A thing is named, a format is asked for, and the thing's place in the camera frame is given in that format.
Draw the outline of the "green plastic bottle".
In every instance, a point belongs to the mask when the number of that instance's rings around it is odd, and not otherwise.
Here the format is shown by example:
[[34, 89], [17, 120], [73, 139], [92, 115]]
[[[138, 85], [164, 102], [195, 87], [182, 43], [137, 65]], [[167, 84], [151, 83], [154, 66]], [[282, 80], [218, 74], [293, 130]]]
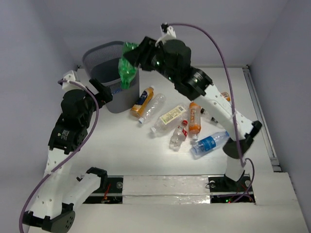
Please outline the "green plastic bottle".
[[129, 89], [131, 81], [135, 78], [137, 68], [132, 66], [129, 61], [124, 57], [124, 54], [132, 51], [138, 46], [136, 43], [124, 42], [122, 47], [121, 58], [119, 59], [118, 69], [121, 78], [121, 88]]

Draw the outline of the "clear bottle blue label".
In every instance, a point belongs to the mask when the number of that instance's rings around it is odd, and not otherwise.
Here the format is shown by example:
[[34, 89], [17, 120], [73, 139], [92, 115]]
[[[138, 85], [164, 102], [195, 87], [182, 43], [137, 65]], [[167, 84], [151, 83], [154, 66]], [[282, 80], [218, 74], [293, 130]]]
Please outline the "clear bottle blue label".
[[111, 94], [112, 94], [112, 95], [115, 95], [115, 94], [117, 94], [117, 93], [119, 93], [119, 92], [121, 92], [121, 91], [122, 91], [121, 88], [116, 88], [116, 89], [112, 89], [112, 88], [111, 88]]

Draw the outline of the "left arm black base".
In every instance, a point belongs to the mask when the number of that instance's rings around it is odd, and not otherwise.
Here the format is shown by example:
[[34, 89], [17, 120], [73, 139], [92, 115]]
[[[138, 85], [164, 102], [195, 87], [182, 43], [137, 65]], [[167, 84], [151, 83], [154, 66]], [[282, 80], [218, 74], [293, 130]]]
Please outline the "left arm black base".
[[105, 188], [95, 190], [84, 204], [122, 204], [123, 176], [108, 176]]

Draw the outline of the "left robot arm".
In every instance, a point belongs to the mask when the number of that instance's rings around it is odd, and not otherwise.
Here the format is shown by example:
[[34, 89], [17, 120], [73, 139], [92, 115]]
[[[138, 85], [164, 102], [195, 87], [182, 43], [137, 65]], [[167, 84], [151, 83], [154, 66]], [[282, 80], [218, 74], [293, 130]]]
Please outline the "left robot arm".
[[69, 192], [66, 191], [74, 156], [95, 130], [100, 108], [113, 99], [109, 87], [96, 79], [89, 82], [98, 91], [97, 94], [78, 81], [59, 80], [63, 88], [73, 85], [75, 89], [63, 96], [62, 113], [48, 143], [44, 177], [27, 198], [19, 216], [21, 233], [25, 225], [50, 233], [67, 233], [74, 222], [76, 210], [90, 194], [107, 189], [106, 170], [91, 167]]

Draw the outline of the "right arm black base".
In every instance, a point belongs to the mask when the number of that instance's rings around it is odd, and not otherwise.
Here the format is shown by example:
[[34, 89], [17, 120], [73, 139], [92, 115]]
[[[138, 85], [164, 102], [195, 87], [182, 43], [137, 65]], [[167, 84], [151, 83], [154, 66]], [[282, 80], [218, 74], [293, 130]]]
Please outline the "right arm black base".
[[231, 181], [225, 176], [212, 176], [208, 178], [205, 188], [210, 191], [211, 203], [255, 203], [250, 183], [249, 175], [244, 175], [237, 182]]

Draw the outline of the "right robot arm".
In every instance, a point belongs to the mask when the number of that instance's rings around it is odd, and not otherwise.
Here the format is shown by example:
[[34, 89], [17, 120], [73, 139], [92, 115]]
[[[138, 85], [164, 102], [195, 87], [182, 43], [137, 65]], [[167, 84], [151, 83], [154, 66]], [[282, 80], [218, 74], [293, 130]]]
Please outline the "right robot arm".
[[244, 174], [243, 156], [261, 130], [262, 123], [243, 116], [232, 101], [221, 95], [206, 73], [191, 66], [191, 49], [181, 40], [157, 43], [145, 37], [123, 56], [134, 67], [160, 73], [174, 84], [180, 94], [207, 110], [224, 127], [229, 134], [223, 147], [227, 155], [224, 185], [228, 190], [237, 189]]

